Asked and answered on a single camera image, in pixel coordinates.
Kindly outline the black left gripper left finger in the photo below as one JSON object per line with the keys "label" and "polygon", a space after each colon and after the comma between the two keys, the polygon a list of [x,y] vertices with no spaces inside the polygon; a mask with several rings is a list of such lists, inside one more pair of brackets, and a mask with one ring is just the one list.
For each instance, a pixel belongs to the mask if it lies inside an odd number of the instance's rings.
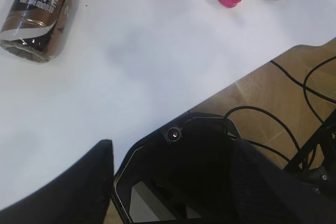
{"label": "black left gripper left finger", "polygon": [[1,223],[103,223],[113,176],[112,142],[99,141],[53,181],[1,210]]}

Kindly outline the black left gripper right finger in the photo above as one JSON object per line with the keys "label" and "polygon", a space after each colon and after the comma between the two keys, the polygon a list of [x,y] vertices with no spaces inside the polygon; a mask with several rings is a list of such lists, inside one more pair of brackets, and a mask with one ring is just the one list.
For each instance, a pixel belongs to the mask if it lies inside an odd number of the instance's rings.
{"label": "black left gripper right finger", "polygon": [[241,138],[233,142],[230,178],[239,223],[335,223],[335,201]]}

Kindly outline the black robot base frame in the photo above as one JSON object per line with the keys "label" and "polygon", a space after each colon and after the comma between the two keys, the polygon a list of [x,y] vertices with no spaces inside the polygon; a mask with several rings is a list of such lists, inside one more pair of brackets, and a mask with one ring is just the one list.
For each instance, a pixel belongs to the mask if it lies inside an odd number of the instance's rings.
{"label": "black robot base frame", "polygon": [[230,159],[235,124],[186,113],[136,142],[113,181],[124,223],[238,223]]}

